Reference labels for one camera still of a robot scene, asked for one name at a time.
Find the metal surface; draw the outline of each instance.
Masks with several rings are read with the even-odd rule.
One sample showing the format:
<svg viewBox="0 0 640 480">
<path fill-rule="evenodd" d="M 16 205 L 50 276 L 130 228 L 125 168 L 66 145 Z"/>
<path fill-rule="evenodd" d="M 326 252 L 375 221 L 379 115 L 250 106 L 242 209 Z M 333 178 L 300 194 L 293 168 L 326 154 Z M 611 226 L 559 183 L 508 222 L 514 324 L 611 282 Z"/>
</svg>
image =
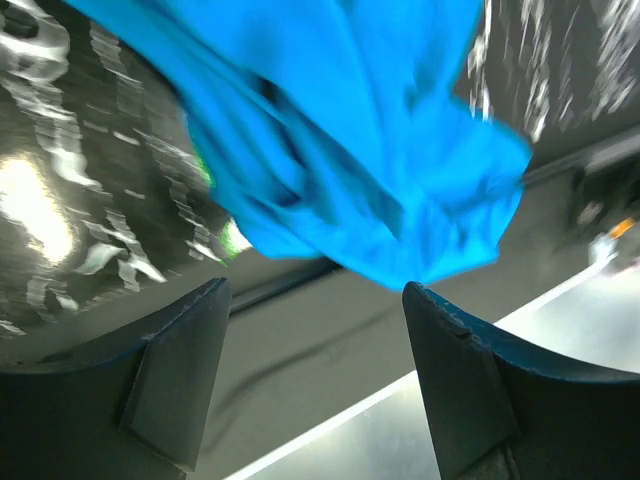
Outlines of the metal surface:
<svg viewBox="0 0 640 480">
<path fill-rule="evenodd" d="M 170 88 L 61 1 L 0 4 L 0 333 L 225 257 Z"/>
<path fill-rule="evenodd" d="M 602 262 L 496 324 L 558 353 L 640 373 L 640 269 Z M 227 480 L 439 478 L 415 372 Z"/>
<path fill-rule="evenodd" d="M 227 480 L 439 478 L 415 372 Z"/>
<path fill-rule="evenodd" d="M 533 169 L 634 128 L 640 98 L 640 7 L 628 0 L 485 0 L 456 87 L 477 115 L 495 116 L 534 145 Z M 602 165 L 637 135 L 594 152 Z"/>
</svg>

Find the blue cloth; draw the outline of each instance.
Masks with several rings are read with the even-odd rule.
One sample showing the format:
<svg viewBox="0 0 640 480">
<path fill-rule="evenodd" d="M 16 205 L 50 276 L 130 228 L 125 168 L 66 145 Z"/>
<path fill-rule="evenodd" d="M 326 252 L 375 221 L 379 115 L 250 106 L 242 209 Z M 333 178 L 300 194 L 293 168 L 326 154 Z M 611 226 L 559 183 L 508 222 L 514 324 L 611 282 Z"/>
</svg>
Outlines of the blue cloth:
<svg viewBox="0 0 640 480">
<path fill-rule="evenodd" d="M 67 2 L 175 85 L 264 255 L 397 290 L 498 257 L 530 152 L 451 93 L 482 0 Z"/>
</svg>

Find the black plastic part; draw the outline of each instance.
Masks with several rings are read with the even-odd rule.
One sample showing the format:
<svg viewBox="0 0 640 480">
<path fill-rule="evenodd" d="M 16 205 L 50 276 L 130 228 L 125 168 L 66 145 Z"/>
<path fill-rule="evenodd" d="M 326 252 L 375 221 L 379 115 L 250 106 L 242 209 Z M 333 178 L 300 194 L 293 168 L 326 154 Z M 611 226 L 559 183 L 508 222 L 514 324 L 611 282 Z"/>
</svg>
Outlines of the black plastic part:
<svg viewBox="0 0 640 480">
<path fill-rule="evenodd" d="M 423 318 L 428 301 L 410 289 L 405 310 L 438 467 L 442 478 L 456 478 L 518 425 L 491 352 L 455 316 L 432 309 Z"/>
<path fill-rule="evenodd" d="M 533 345 L 417 284 L 404 307 L 443 480 L 638 478 L 640 375 Z"/>
<path fill-rule="evenodd" d="M 122 427 L 185 472 L 195 470 L 226 332 L 230 289 L 194 299 L 189 318 L 159 335 L 144 357 Z"/>
<path fill-rule="evenodd" d="M 595 170 L 581 169 L 573 188 L 572 226 L 590 236 L 606 232 L 640 214 L 640 156 Z"/>
<path fill-rule="evenodd" d="M 176 480 L 195 466 L 228 321 L 216 279 L 95 341 L 0 374 L 3 480 Z"/>
</svg>

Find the orange light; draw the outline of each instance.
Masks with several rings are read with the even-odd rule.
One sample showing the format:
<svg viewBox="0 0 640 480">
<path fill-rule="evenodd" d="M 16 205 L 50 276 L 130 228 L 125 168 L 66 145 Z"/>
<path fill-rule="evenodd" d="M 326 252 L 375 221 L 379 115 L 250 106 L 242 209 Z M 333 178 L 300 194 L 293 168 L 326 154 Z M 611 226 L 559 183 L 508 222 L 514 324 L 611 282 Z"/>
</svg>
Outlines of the orange light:
<svg viewBox="0 0 640 480">
<path fill-rule="evenodd" d="M 626 220 L 623 220 L 618 225 L 613 227 L 609 235 L 611 235 L 612 238 L 615 238 L 617 240 L 618 238 L 623 236 L 625 233 L 627 233 L 629 230 L 631 230 L 631 228 L 633 228 L 635 224 L 636 222 L 634 222 L 632 218 L 627 218 Z"/>
</svg>

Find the white light strip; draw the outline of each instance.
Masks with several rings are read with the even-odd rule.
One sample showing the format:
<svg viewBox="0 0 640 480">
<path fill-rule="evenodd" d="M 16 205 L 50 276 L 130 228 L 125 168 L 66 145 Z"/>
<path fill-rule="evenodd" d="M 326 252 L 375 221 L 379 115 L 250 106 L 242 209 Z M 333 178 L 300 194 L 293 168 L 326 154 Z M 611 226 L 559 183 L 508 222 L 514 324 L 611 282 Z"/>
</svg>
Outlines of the white light strip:
<svg viewBox="0 0 640 480">
<path fill-rule="evenodd" d="M 494 325 L 496 327 L 502 328 L 503 330 L 509 330 L 508 327 L 510 324 L 513 323 L 514 320 L 517 320 L 518 318 L 521 318 L 523 316 L 531 315 L 536 310 L 544 307 L 548 303 L 551 303 L 551 301 L 555 300 L 560 295 L 567 293 L 569 290 L 572 290 L 578 285 L 581 285 L 587 280 L 590 280 L 593 277 L 597 276 L 604 269 L 604 267 L 606 267 L 609 264 L 610 260 L 611 259 L 608 258 L 606 260 L 603 260 L 588 266 L 587 268 L 582 270 L 580 273 L 571 277 L 569 280 L 561 283 L 557 287 L 552 288 L 551 290 L 549 290 L 546 293 L 543 293 L 542 295 L 535 298 L 531 302 L 511 312 L 506 317 L 494 323 Z"/>
<path fill-rule="evenodd" d="M 242 470 L 239 470 L 233 475 L 226 477 L 225 480 L 247 480 L 248 478 L 251 478 L 256 473 L 273 465 L 279 460 L 282 460 L 286 456 L 291 455 L 292 453 L 301 449 L 302 447 L 309 445 L 314 440 L 317 440 L 323 435 L 326 435 L 330 431 L 345 424 L 346 422 L 358 416 L 362 412 L 368 410 L 369 408 L 382 402 L 383 400 L 386 400 L 387 398 L 391 397 L 394 393 L 399 392 L 400 390 L 406 388 L 407 386 L 417 381 L 418 381 L 418 375 L 414 370 L 413 372 L 405 375 L 401 379 L 396 380 L 395 382 L 387 385 L 382 390 L 378 390 L 376 393 L 374 393 L 370 397 L 367 397 L 364 400 L 340 412 L 335 417 L 330 418 L 326 422 L 323 422 L 317 427 L 314 427 L 311 430 L 303 433 L 302 435 L 293 439 L 289 443 L 285 443 L 284 445 L 272 451 L 271 453 L 268 453 L 264 457 L 247 465 Z"/>
</svg>

